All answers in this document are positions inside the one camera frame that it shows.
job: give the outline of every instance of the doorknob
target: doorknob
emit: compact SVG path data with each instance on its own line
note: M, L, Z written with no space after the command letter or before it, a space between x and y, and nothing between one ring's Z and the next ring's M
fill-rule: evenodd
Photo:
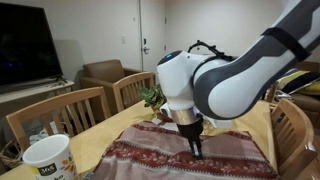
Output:
M145 54L148 54L150 49L147 48L147 47L144 47L142 50L143 50L143 52L144 52Z

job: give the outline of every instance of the wooden dining table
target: wooden dining table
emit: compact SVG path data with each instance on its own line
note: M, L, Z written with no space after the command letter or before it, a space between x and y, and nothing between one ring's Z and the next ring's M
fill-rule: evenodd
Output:
M71 153L77 172L83 177L98 164L101 155L126 128L141 121L151 121L151 108L145 108L144 102L106 119L96 126L71 138ZM269 104L258 101L245 115L236 118L230 128L209 128L207 135L218 135L227 131L248 131L274 169L277 169L272 134ZM22 164L0 176L0 180L33 179L29 167Z

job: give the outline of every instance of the potted plant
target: potted plant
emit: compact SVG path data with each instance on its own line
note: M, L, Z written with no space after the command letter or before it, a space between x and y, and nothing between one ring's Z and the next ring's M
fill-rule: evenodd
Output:
M172 121L171 118L160 112L160 107L167 102L167 98L164 96L159 84L151 88L141 88L140 97L145 101L144 107L152 108L154 112L152 118L157 117L166 122Z

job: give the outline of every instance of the floor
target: floor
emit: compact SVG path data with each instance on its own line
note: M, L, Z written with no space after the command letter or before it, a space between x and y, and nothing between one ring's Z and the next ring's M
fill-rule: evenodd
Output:
M320 129L315 130L314 146L318 151L318 157L315 159L298 177L298 180L320 180Z

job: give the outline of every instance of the red patterned towel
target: red patterned towel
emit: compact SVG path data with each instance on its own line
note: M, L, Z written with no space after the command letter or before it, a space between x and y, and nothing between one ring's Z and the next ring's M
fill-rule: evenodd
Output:
M93 179L280 179L248 132L202 137L202 152L195 160L179 133L141 122L106 149Z

